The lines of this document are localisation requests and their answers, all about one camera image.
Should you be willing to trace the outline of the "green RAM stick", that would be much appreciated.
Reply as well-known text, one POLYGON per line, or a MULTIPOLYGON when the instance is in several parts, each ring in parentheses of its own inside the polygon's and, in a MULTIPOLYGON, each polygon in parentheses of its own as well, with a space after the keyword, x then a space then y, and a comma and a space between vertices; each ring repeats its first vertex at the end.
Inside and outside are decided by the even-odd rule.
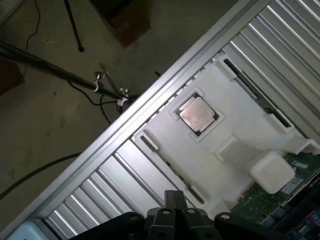
POLYGON ((251 78, 242 70, 239 70, 228 58, 223 62, 236 75, 236 81, 241 87, 250 95, 250 97, 262 108, 266 114, 274 115, 280 124, 285 128, 290 128, 292 125, 286 120, 259 90, 259 88, 252 83, 251 78))

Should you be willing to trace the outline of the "green graphics card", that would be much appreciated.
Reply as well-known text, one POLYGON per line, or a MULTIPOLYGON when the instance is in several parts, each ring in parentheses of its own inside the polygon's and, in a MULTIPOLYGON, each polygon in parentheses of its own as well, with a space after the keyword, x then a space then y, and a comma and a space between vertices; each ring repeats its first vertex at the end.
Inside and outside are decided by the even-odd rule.
POLYGON ((250 222, 261 224, 279 207, 293 199, 302 189, 320 173, 320 154, 288 153, 284 159, 295 172, 290 180, 277 193, 269 194, 254 183, 239 199, 231 213, 250 222))

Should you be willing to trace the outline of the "open PC case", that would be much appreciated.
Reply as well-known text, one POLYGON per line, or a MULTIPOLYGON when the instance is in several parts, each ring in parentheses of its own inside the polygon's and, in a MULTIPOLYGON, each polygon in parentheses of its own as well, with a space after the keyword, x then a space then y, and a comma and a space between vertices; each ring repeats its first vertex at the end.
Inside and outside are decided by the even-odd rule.
POLYGON ((320 240, 320 192, 296 196, 262 223, 292 240, 320 240))

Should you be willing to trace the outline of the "silver CPU chip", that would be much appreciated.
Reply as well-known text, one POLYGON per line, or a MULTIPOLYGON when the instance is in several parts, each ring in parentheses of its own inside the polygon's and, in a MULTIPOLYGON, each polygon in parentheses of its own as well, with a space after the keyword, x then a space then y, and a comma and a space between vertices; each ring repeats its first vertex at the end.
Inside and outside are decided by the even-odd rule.
POLYGON ((204 135, 204 132, 221 118, 221 114, 196 91, 180 104, 174 113, 196 137, 204 135))

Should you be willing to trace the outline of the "white plastic parts rack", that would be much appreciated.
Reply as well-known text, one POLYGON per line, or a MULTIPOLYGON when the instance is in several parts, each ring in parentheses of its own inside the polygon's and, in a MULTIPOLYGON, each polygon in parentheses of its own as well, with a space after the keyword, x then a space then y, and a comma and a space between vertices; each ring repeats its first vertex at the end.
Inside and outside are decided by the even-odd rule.
POLYGON ((320 145, 303 137, 278 109, 292 127, 265 113, 224 59, 229 58, 208 64, 132 138, 153 163, 163 163, 162 171, 173 171, 178 189, 210 215, 230 212, 253 184, 268 194, 281 190, 295 177, 286 154, 320 155, 320 145), (174 113, 193 92, 221 114, 200 137, 174 113))

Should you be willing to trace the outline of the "pale blue object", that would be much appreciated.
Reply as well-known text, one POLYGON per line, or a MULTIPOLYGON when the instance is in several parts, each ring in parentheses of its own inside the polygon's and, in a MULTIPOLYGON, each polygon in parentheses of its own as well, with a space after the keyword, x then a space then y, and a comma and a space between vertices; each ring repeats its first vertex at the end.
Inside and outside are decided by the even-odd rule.
POLYGON ((47 235, 33 222, 27 221, 20 225, 4 240, 50 240, 47 235))

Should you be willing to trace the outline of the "black pole with clamps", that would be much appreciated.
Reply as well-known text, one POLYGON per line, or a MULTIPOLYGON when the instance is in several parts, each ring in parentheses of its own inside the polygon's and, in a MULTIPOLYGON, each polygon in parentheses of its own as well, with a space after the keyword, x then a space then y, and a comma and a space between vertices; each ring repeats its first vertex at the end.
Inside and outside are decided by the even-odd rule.
POLYGON ((124 101, 125 109, 133 104, 138 98, 138 95, 127 96, 121 92, 113 92, 104 88, 99 83, 90 82, 84 78, 77 76, 57 65, 45 61, 35 55, 25 52, 9 43, 0 40, 0 58, 4 58, 11 62, 23 64, 27 67, 39 70, 43 73, 52 75, 56 78, 76 84, 80 87, 89 89, 97 94, 105 95, 114 100, 124 101))

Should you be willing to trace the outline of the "brown cardboard box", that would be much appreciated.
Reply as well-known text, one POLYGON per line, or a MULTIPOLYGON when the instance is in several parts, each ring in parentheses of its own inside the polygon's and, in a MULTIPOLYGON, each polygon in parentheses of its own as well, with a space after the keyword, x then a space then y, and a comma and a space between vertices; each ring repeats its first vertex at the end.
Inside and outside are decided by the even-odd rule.
POLYGON ((89 0, 120 44, 127 48, 150 29, 148 0, 89 0))

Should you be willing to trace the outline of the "brown wooden board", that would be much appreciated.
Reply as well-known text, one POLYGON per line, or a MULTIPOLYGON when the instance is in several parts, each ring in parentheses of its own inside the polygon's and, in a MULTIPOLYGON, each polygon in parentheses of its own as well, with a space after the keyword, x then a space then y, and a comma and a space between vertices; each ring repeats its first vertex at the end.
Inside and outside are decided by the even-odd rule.
POLYGON ((0 95, 24 82, 24 76, 16 63, 0 59, 0 95))

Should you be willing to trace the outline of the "black tripod leg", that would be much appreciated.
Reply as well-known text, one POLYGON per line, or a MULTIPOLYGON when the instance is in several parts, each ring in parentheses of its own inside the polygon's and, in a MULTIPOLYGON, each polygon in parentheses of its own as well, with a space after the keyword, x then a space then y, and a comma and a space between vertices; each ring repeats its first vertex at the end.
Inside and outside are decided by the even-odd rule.
POLYGON ((80 37, 79 37, 79 33, 78 33, 77 26, 76 26, 76 23, 75 23, 75 20, 74 20, 74 17, 73 17, 73 13, 72 13, 72 9, 71 9, 70 3, 69 3, 68 0, 63 0, 63 1, 64 1, 64 4, 65 4, 66 10, 67 10, 67 14, 68 14, 71 26, 72 26, 72 30, 73 30, 74 36, 75 36, 75 40, 76 40, 76 43, 77 43, 78 51, 80 53, 82 53, 82 52, 84 52, 85 49, 82 46, 82 43, 81 43, 81 40, 80 40, 80 37))

